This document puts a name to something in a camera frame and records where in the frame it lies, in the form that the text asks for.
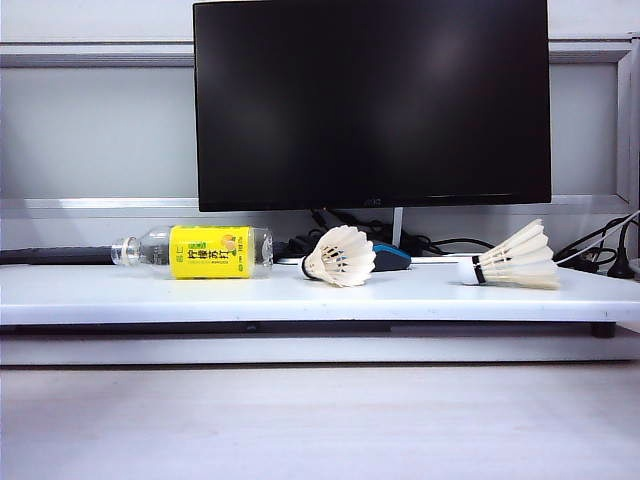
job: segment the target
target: computer mouse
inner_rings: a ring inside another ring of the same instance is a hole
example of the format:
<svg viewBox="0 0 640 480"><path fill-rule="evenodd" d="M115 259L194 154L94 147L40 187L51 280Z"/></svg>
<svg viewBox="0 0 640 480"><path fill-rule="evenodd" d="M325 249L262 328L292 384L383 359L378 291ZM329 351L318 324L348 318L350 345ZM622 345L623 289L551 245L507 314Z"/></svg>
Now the computer mouse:
<svg viewBox="0 0 640 480"><path fill-rule="evenodd" d="M374 272L390 272L393 270L406 270L411 265L411 256L398 247L383 242L373 242L373 251L376 252Z"/></svg>

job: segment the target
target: yellow label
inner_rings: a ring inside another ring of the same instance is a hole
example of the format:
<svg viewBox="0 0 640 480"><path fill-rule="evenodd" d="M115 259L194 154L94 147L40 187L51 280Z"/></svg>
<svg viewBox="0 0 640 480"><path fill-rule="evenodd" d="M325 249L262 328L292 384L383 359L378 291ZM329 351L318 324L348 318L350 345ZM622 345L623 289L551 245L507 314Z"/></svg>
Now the yellow label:
<svg viewBox="0 0 640 480"><path fill-rule="evenodd" d="M175 226L169 264L175 278L249 278L250 227Z"/></svg>

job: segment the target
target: shuttlecock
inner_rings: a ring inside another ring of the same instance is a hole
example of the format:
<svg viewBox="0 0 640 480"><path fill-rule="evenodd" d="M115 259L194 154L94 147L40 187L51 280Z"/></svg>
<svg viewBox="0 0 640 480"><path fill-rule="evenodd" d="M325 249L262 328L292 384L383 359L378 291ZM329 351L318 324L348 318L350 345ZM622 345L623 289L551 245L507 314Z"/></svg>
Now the shuttlecock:
<svg viewBox="0 0 640 480"><path fill-rule="evenodd" d="M309 278L338 287L355 287L371 277L375 258L367 235L356 227L342 225L325 233L300 266Z"/></svg>
<svg viewBox="0 0 640 480"><path fill-rule="evenodd" d="M542 220L534 220L482 255L462 258L458 273L465 285L484 283L555 289L558 267L547 246Z"/></svg>

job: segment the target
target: black screen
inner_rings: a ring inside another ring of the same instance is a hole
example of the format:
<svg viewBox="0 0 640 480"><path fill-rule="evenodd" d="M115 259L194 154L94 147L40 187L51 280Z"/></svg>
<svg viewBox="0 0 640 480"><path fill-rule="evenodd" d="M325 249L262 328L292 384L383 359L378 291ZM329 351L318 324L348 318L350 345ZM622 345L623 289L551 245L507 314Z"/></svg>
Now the black screen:
<svg viewBox="0 0 640 480"><path fill-rule="evenodd" d="M548 202L543 0L194 5L202 211Z"/></svg>

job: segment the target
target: plastic bottle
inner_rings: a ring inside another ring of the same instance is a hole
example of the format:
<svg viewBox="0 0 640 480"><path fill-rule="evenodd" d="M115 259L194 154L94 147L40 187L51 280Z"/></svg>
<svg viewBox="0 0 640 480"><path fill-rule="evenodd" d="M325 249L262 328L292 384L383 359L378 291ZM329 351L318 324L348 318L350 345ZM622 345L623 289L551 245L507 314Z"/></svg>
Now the plastic bottle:
<svg viewBox="0 0 640 480"><path fill-rule="evenodd" d="M248 226L161 226L111 246L116 265L149 264L174 278L266 277L273 265L271 232Z"/></svg>

